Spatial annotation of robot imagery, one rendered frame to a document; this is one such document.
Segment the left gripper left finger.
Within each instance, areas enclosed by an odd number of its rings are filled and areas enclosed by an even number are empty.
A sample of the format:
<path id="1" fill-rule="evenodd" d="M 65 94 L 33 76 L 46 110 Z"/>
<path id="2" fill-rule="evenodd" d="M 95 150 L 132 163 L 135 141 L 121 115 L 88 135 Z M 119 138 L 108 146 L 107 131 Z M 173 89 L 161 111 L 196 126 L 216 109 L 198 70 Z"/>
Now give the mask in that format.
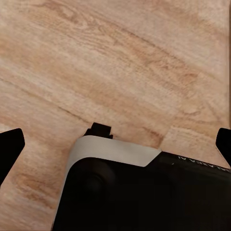
<path id="1" fill-rule="evenodd" d="M 20 128 L 0 134 L 0 185 L 24 147 L 25 139 Z"/>

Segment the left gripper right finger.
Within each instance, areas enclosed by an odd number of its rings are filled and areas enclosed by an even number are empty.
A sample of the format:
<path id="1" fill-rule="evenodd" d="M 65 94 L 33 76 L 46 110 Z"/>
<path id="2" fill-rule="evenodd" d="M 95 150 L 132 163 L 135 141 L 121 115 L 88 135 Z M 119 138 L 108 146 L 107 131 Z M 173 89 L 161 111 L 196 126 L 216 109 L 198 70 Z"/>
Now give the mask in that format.
<path id="1" fill-rule="evenodd" d="M 216 146 L 231 166 L 231 130 L 226 128 L 219 129 Z"/>

